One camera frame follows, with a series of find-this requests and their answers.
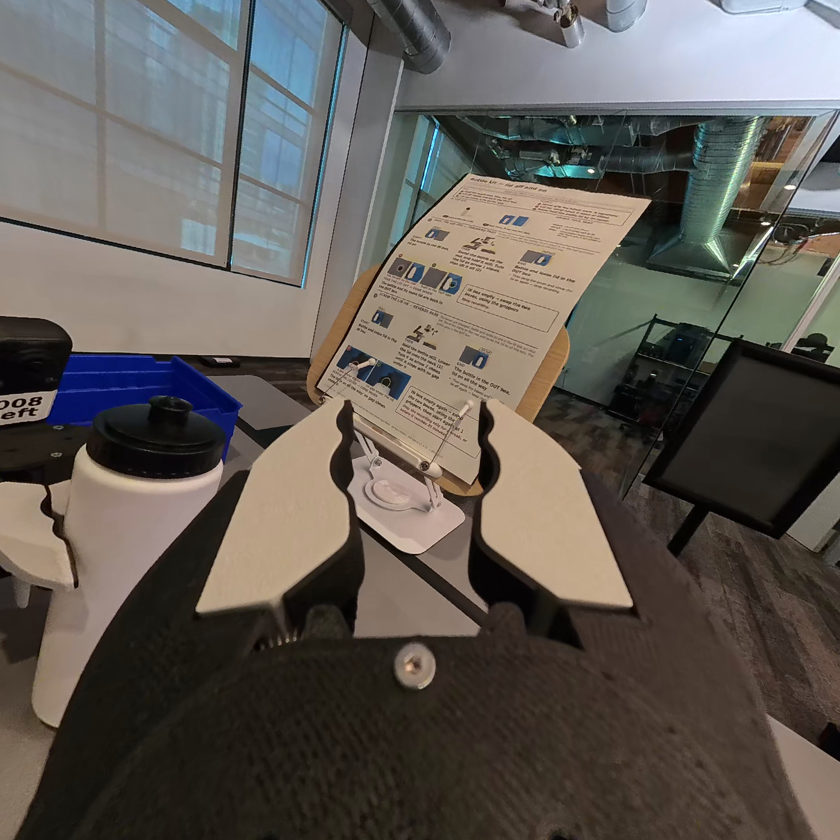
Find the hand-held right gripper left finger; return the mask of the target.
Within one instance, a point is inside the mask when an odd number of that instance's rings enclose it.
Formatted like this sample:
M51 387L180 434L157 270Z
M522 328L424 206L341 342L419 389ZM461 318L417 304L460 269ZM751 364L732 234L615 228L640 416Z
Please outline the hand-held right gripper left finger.
M263 451L238 494L202 509L194 527L217 536L201 554L197 618L252 613L282 637L352 638L364 581L353 440L352 405L328 400Z

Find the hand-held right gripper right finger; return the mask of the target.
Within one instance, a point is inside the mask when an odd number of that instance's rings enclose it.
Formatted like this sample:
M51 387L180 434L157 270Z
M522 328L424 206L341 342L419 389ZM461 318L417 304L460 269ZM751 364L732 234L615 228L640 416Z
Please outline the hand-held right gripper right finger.
M489 608L513 605L526 631L578 637L571 611L619 616L634 601L574 459L496 399L479 409L468 577Z

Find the white plastic bottle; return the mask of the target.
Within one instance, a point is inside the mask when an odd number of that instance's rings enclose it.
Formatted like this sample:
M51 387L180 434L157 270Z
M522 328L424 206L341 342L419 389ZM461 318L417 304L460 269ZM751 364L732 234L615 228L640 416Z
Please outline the white plastic bottle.
M64 520L78 586L55 591L38 652L31 704L58 728L81 673L132 589L213 498L224 470L145 478L76 456Z

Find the blue plastic bin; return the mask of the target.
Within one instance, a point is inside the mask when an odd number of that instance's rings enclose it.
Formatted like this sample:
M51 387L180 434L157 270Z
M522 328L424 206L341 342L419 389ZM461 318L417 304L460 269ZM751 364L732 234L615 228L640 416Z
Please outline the blue plastic bin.
M223 431L226 460L241 403L179 357L158 361L150 355L73 353L61 378L47 422L90 426L100 412L147 403L153 396L175 396L192 405Z

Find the black bottle lid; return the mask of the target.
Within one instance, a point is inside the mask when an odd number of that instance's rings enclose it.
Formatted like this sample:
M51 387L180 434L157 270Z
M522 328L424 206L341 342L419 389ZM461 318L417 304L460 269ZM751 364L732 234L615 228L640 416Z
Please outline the black bottle lid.
M178 480L213 470L226 446L224 430L187 400L156 395L96 415L85 449L94 463L121 475Z

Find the black shelf rack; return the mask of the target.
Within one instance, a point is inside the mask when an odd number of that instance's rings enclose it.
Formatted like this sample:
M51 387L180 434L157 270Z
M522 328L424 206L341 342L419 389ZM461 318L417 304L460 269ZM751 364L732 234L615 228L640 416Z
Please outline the black shelf rack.
M658 432L676 427L732 341L700 325L653 317L606 411Z

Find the printed instruction sheet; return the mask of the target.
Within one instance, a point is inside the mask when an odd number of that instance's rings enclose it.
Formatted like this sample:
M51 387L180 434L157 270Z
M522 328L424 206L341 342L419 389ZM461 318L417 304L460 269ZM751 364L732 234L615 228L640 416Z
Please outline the printed instruction sheet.
M516 409L650 200L467 174L382 262L318 389L471 485L480 403Z

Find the silver ceiling pipe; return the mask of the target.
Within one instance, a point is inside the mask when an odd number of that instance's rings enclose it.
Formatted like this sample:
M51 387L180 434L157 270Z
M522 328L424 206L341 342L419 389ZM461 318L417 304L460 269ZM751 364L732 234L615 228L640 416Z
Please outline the silver ceiling pipe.
M500 10L526 32L557 46L583 43L583 18L571 1L498 1Z

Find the silver ventilation duct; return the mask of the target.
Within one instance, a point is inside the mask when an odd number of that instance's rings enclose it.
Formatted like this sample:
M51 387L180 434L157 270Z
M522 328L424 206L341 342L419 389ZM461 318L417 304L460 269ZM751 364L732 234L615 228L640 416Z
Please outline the silver ventilation duct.
M451 34L431 1L368 1L374 14L398 38L409 68L430 75L440 68Z
M695 132L692 170L677 230L657 242L647 266L702 280L726 280L734 264L723 234L766 131L767 117L727 116Z

